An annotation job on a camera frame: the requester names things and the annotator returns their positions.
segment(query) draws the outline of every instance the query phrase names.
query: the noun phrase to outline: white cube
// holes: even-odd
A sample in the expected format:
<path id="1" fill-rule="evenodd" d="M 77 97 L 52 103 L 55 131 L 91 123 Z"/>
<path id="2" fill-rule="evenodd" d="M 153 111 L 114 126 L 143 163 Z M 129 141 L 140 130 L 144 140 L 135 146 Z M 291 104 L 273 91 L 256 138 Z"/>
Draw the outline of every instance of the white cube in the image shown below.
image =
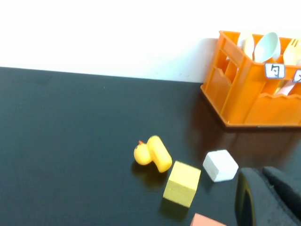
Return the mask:
<path id="1" fill-rule="evenodd" d="M 232 180 L 238 165 L 227 150 L 209 152 L 203 167 L 213 182 Z"/>

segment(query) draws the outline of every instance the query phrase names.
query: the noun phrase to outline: orange plastic basket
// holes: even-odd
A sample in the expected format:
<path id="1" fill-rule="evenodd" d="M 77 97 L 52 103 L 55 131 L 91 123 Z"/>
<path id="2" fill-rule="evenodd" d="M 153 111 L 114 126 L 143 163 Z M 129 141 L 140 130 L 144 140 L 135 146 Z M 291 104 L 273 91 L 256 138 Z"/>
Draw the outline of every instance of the orange plastic basket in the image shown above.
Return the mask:
<path id="1" fill-rule="evenodd" d="M 220 31 L 213 59 L 201 89 L 228 127 L 301 127 L 301 83 L 290 93 L 274 95 L 281 79 L 268 79 L 265 63 L 251 60 L 236 43 L 240 33 Z M 262 35 L 254 34 L 255 44 Z M 281 55 L 291 39 L 280 38 Z M 284 80 L 293 80 L 298 66 L 285 66 Z"/>

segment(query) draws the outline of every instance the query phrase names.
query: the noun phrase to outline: yellow wooden cube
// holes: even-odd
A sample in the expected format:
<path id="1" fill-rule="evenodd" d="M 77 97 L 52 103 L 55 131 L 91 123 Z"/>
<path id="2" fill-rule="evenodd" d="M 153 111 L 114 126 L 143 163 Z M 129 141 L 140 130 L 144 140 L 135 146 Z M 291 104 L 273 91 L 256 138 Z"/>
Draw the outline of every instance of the yellow wooden cube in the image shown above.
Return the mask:
<path id="1" fill-rule="evenodd" d="M 175 161 L 163 198 L 190 207 L 198 188 L 201 170 Z"/>

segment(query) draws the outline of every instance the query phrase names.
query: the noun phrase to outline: plastic fork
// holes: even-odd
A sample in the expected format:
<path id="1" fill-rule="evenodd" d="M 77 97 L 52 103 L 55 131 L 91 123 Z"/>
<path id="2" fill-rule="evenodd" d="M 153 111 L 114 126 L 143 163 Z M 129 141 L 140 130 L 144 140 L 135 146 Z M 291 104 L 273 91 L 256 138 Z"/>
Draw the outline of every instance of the plastic fork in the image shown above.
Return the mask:
<path id="1" fill-rule="evenodd" d="M 292 39 L 288 46 L 286 47 L 283 53 L 283 61 L 286 65 L 297 65 L 301 59 L 301 40 Z M 275 94 L 284 94 L 288 95 L 289 92 L 293 89 L 294 83 L 288 81 L 285 83 L 285 80 L 282 80 L 275 91 Z"/>

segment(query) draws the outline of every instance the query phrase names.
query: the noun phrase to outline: label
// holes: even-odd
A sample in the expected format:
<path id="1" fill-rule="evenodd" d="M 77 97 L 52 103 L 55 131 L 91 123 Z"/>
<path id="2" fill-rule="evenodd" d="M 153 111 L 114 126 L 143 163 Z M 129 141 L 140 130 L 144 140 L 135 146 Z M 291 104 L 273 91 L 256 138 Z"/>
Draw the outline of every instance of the label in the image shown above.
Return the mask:
<path id="1" fill-rule="evenodd" d="M 301 69 L 296 71 L 293 82 L 301 82 Z"/>
<path id="2" fill-rule="evenodd" d="M 283 79 L 285 77 L 284 64 L 265 64 L 265 75 L 268 79 Z"/>

